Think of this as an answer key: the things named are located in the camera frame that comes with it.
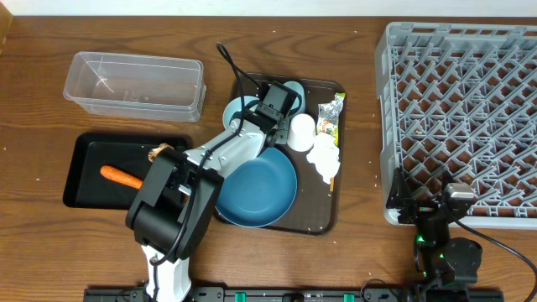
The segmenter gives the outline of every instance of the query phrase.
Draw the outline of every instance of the crumpled paper towel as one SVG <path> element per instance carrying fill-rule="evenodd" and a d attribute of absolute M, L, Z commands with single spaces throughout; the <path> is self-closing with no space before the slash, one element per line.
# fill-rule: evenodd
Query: crumpled paper towel
<path fill-rule="evenodd" d="M 306 155 L 308 162 L 315 164 L 315 168 L 322 180 L 330 184 L 330 179 L 336 176 L 339 170 L 339 148 L 334 144 L 336 138 L 326 133 L 319 133 L 313 142 L 313 148 Z"/>

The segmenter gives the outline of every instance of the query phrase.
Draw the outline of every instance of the wood grain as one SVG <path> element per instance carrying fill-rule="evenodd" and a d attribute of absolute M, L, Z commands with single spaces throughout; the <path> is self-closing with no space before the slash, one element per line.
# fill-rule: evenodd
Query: wood grain
<path fill-rule="evenodd" d="M 79 301 L 88 286 L 147 278 L 124 211 L 71 209 L 61 201 L 76 138 L 87 131 L 188 134 L 200 145 L 222 130 L 233 81 L 215 49 L 224 42 L 244 70 L 336 81 L 348 93 L 341 194 L 334 229 L 322 237 L 245 229 L 214 221 L 191 259 L 196 280 L 229 286 L 359 288 L 419 276 L 413 227 L 382 214 L 380 107 L 373 53 L 391 21 L 537 24 L 501 18 L 24 18 L 13 21 L 0 59 L 0 300 Z M 95 116 L 62 96 L 79 51 L 201 60 L 207 94 L 196 123 Z M 477 238 L 454 229 L 454 236 Z M 486 234 L 537 261 L 537 232 Z M 479 287 L 521 301 L 529 268 L 478 240 Z"/>

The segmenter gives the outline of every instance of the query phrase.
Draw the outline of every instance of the gray dish rack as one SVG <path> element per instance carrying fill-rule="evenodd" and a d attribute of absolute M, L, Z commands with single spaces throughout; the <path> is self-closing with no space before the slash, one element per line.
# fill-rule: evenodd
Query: gray dish rack
<path fill-rule="evenodd" d="M 418 200 L 448 169 L 476 193 L 468 226 L 537 229 L 537 27 L 391 23 L 375 67 L 383 203 L 395 168 Z"/>

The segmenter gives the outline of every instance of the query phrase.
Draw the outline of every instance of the orange carrot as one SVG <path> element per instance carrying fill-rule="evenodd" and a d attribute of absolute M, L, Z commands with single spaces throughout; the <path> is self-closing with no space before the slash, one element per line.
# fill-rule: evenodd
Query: orange carrot
<path fill-rule="evenodd" d="M 142 180 L 111 166 L 102 166 L 101 175 L 106 179 L 140 190 Z"/>

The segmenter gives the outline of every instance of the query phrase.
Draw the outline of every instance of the green clip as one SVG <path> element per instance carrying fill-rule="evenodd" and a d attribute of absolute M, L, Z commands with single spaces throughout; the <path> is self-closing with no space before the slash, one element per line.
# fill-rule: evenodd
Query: green clip
<path fill-rule="evenodd" d="M 235 302 L 246 302 L 246 293 L 235 293 Z"/>
<path fill-rule="evenodd" d="M 343 302 L 354 302 L 354 294 L 344 294 Z"/>

